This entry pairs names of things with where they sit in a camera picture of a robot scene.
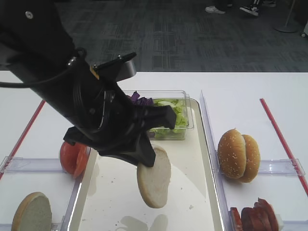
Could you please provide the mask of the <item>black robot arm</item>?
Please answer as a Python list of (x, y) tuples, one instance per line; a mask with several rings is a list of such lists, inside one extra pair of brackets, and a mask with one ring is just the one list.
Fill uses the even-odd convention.
[(147, 131), (173, 129), (170, 106), (136, 104), (118, 86), (133, 76), (124, 67), (136, 53), (101, 64), (86, 62), (64, 29), (51, 0), (3, 0), (0, 3), (0, 63), (20, 79), (1, 87), (30, 88), (72, 123), (64, 140), (84, 144), (101, 156), (133, 165), (155, 165)]

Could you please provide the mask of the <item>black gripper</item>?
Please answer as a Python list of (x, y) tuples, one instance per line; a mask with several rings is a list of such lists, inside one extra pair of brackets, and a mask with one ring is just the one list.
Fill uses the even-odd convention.
[(72, 98), (74, 126), (64, 141), (84, 144), (100, 156), (152, 167), (156, 154), (146, 131), (175, 128), (176, 113), (171, 106), (136, 106), (117, 84), (96, 84), (91, 90), (76, 83)]

